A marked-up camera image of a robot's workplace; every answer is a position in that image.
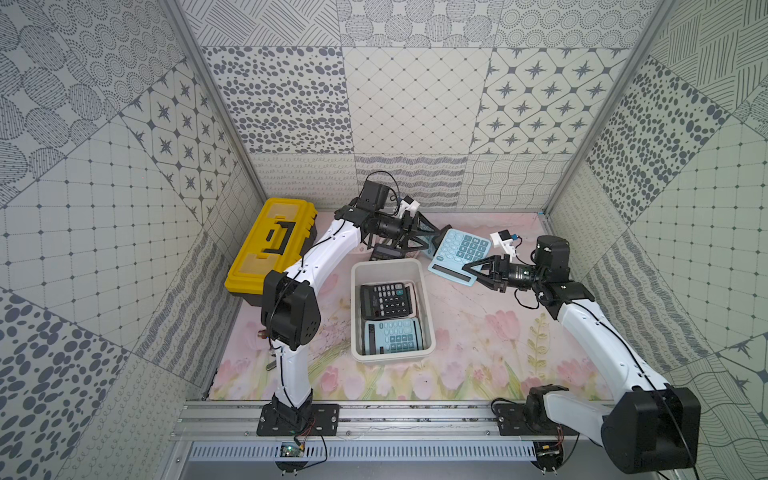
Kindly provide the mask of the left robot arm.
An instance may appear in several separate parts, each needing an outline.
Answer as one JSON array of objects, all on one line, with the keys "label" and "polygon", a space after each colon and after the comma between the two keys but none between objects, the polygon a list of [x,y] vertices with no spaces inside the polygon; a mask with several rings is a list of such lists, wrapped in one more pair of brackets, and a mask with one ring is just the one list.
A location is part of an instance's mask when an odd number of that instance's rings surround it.
[{"label": "left robot arm", "polygon": [[294,425],[311,416],[313,392],[306,346],[321,323],[320,289],[341,260],[360,245],[371,251],[373,261],[435,251],[446,232],[419,211],[416,200],[402,197],[397,186],[367,180],[357,197],[334,212],[334,220],[320,240],[301,250],[296,263],[266,275],[261,322],[276,351],[280,385],[271,405],[277,415]]}]

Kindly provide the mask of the white plastic storage box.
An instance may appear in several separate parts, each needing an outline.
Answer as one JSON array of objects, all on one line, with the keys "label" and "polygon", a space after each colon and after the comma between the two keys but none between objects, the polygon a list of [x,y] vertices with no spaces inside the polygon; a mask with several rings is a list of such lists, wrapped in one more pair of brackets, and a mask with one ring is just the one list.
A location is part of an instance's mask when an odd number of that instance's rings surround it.
[{"label": "white plastic storage box", "polygon": [[[356,361],[368,364],[417,361],[435,351],[437,340],[434,315],[431,312],[427,283],[420,262],[415,259],[362,262],[352,268],[351,282],[351,351]],[[404,282],[407,286],[411,282],[415,284],[419,305],[419,315],[416,318],[421,325],[424,349],[410,353],[365,355],[363,352],[363,327],[368,320],[364,320],[361,313],[360,287],[362,285],[397,282]]]}]

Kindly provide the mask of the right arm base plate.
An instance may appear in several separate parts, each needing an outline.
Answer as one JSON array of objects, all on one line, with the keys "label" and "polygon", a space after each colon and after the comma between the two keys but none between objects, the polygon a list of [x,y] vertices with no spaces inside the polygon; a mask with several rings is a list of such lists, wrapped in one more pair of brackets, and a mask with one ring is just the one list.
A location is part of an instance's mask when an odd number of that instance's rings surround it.
[{"label": "right arm base plate", "polygon": [[497,398],[490,404],[491,412],[497,422],[500,436],[552,436],[560,434],[575,437],[577,432],[569,427],[556,424],[544,418],[535,419],[527,413],[524,403]]}]

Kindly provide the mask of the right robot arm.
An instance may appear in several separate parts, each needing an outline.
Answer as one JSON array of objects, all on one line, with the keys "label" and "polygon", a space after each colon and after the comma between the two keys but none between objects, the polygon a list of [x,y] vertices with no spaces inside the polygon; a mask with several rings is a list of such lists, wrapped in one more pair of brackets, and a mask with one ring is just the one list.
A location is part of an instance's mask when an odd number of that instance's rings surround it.
[{"label": "right robot arm", "polygon": [[464,265],[486,288],[531,291],[581,345],[605,380],[614,400],[598,407],[566,387],[548,384],[529,390],[523,418],[532,430],[571,429],[601,446],[625,474],[696,468],[701,404],[687,387],[675,387],[655,371],[612,326],[595,296],[570,277],[570,244],[542,235],[529,262],[509,254]]}]

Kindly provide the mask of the pink calculator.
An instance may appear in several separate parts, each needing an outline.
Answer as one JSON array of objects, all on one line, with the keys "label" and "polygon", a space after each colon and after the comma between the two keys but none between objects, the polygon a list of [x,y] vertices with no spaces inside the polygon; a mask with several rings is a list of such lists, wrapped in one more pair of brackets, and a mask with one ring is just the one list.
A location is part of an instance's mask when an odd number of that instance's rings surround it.
[{"label": "pink calculator", "polygon": [[409,295],[410,295],[410,302],[411,302],[411,310],[412,312],[409,314],[409,317],[418,317],[419,315],[419,308],[418,308],[418,296],[415,284],[412,282],[408,284],[409,288]]}]

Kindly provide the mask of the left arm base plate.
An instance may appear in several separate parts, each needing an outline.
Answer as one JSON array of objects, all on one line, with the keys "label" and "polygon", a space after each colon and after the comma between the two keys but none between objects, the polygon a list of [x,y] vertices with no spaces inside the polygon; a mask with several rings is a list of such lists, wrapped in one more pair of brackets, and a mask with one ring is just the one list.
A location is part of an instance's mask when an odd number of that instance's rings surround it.
[{"label": "left arm base plate", "polygon": [[292,408],[272,401],[261,409],[257,435],[260,437],[335,436],[340,413],[339,404],[306,404]]}]

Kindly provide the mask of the blue calculator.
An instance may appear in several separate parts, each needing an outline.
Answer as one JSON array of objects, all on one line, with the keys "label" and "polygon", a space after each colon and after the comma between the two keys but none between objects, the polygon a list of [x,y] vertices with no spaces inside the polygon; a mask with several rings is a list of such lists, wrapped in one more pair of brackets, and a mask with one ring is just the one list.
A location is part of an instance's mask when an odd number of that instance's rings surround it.
[{"label": "blue calculator", "polygon": [[467,263],[485,258],[491,241],[461,230],[448,229],[433,256],[428,270],[463,286],[471,287],[476,277],[463,270]]},{"label": "blue calculator", "polygon": [[416,317],[368,320],[363,334],[365,355],[410,353],[424,349],[421,325]]}]

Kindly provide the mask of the small black calculator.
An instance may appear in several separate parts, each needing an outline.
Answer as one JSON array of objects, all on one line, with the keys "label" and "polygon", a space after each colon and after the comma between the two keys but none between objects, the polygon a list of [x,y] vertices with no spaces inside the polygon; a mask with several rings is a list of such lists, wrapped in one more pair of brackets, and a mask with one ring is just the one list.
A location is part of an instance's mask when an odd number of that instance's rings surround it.
[{"label": "small black calculator", "polygon": [[404,257],[405,253],[402,250],[390,245],[378,244],[374,246],[369,260],[385,261],[403,259]]}]

